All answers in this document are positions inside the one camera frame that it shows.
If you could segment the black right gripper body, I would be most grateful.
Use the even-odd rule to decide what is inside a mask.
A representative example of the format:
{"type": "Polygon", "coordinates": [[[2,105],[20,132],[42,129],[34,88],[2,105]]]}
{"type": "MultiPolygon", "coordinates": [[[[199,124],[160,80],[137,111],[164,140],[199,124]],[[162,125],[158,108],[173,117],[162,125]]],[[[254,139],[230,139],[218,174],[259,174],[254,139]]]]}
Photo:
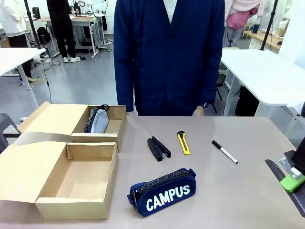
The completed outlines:
{"type": "Polygon", "coordinates": [[[291,160],[294,162],[294,168],[305,175],[305,143],[301,142],[294,152],[291,160]]]}

